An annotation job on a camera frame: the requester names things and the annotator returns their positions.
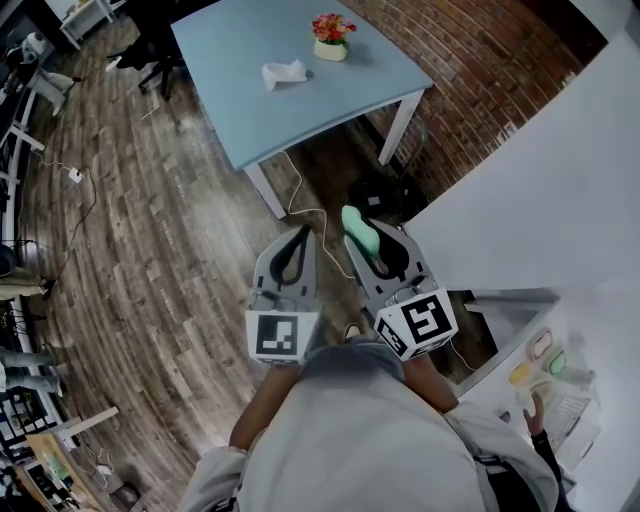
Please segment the light blue table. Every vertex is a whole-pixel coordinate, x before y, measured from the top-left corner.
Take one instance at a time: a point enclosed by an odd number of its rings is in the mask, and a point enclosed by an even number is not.
[[[313,54],[311,21],[325,12],[357,25],[343,62]],[[273,213],[280,205],[260,162],[332,126],[402,101],[380,162],[391,159],[433,81],[409,57],[334,0],[220,0],[173,24],[198,94],[234,169]],[[309,79],[267,91],[262,65],[300,59]]]

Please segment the green object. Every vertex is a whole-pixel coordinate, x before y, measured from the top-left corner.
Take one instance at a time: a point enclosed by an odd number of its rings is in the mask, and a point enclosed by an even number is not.
[[[564,370],[565,366],[567,366],[567,355],[564,353],[564,350],[562,350],[549,361],[549,373],[551,375],[558,375]]]
[[[372,258],[380,255],[380,235],[362,220],[362,215],[353,206],[342,207],[342,225]]]

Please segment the office chair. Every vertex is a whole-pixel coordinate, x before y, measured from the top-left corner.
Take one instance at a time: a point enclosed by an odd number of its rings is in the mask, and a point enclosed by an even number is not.
[[[117,59],[120,69],[134,67],[141,70],[145,65],[155,62],[151,73],[145,77],[138,87],[143,94],[153,78],[162,73],[161,94],[165,100],[170,95],[169,74],[174,67],[184,66],[180,48],[171,30],[171,23],[179,16],[173,0],[155,0],[152,5],[147,0],[129,0],[124,6],[126,14],[138,27],[138,39],[126,50],[107,56],[109,60]]]

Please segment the chair leg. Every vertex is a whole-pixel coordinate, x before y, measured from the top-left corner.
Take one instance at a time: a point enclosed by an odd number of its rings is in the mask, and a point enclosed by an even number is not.
[[[171,94],[169,94],[169,74],[172,69],[171,64],[168,64],[162,70],[162,88],[160,89],[160,93],[165,101],[169,101],[169,98],[171,98]]]
[[[145,87],[146,84],[148,84],[151,80],[153,80],[156,76],[158,76],[160,73],[162,73],[162,70],[164,69],[164,66],[161,62],[158,62],[153,69],[151,70],[151,74],[149,74],[149,76],[147,76],[142,82],[140,82],[138,84],[138,87],[140,88],[140,90],[143,93],[147,92],[147,88]]]

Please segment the black shoe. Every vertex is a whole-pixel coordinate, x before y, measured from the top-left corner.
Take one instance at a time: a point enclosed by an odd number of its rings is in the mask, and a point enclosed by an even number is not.
[[[44,283],[43,288],[45,289],[45,292],[42,295],[42,298],[44,300],[47,300],[49,297],[51,297],[51,291],[53,290],[53,287],[55,286],[55,284],[56,284],[56,280],[55,279],[50,279],[49,281]]]

